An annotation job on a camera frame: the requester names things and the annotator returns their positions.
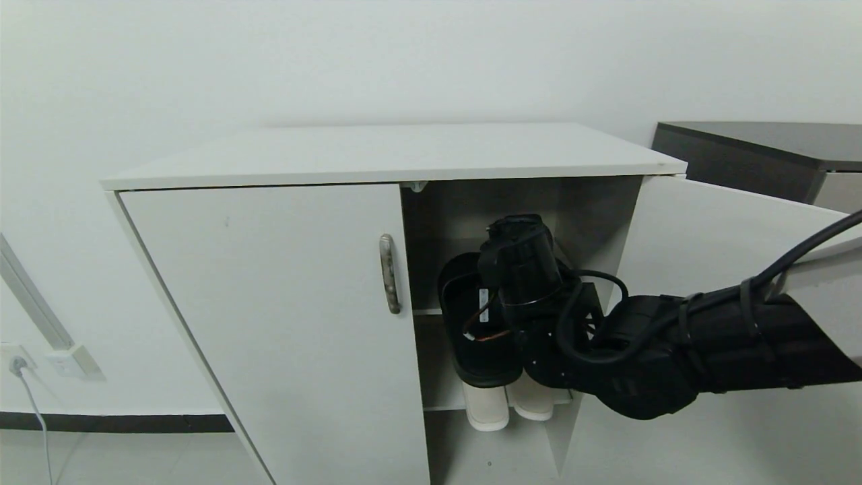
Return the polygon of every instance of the white cord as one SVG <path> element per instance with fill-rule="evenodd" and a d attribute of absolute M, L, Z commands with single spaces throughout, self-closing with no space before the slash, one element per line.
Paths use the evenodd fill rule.
<path fill-rule="evenodd" d="M 9 370 L 12 371 L 12 374 L 17 375 L 18 379 L 21 379 L 21 384 L 23 384 L 24 389 L 27 390 L 27 397 L 30 398 L 30 404 L 33 406 L 33 411 L 36 413 L 36 418 L 39 420 L 39 424 L 42 426 L 42 443 L 45 445 L 45 463 L 48 467 L 48 485 L 53 485 L 53 475 L 51 473 L 51 456 L 48 454 L 48 426 L 45 424 L 45 419 L 42 418 L 42 413 L 39 412 L 39 408 L 36 406 L 36 400 L 33 399 L 33 393 L 30 392 L 30 386 L 27 384 L 27 380 L 24 379 L 24 373 L 21 371 L 21 369 L 25 367 L 27 367 L 27 362 L 20 357 L 16 357 L 10 364 Z"/>

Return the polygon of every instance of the label sticker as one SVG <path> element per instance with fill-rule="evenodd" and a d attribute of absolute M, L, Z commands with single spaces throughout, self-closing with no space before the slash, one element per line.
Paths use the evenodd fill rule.
<path fill-rule="evenodd" d="M 485 305 L 488 305 L 488 288 L 479 288 L 479 309 Z M 488 309 L 479 315 L 479 321 L 483 324 L 488 323 Z"/>

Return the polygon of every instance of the cabinet top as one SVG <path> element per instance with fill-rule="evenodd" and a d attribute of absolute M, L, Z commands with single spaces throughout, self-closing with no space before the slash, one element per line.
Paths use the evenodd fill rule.
<path fill-rule="evenodd" d="M 105 190 L 684 173 L 575 123 L 256 129 L 102 180 Z"/>

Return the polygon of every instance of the black robotic arm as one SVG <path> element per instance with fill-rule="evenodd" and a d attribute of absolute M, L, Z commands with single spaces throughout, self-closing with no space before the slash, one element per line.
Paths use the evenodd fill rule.
<path fill-rule="evenodd" d="M 548 387 L 594 394 L 634 419 L 688 406 L 699 393 L 799 388 L 862 381 L 845 355 L 803 308 L 777 292 L 777 279 L 810 250 L 862 223 L 854 213 L 738 286 L 688 297 L 629 296 L 610 274 L 569 269 L 537 215 L 488 227 L 478 270 L 496 291 L 525 371 Z M 604 315 L 584 277 L 612 280 L 622 293 Z"/>

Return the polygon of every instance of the metal handle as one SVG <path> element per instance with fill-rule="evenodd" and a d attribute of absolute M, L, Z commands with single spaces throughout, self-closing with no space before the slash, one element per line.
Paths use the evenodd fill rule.
<path fill-rule="evenodd" d="M 386 304 L 389 311 L 397 315 L 401 313 L 401 304 L 398 303 L 398 290 L 395 288 L 395 258 L 392 257 L 392 248 L 395 242 L 392 236 L 383 234 L 380 237 L 380 268 L 383 270 L 383 290 L 386 292 Z"/>

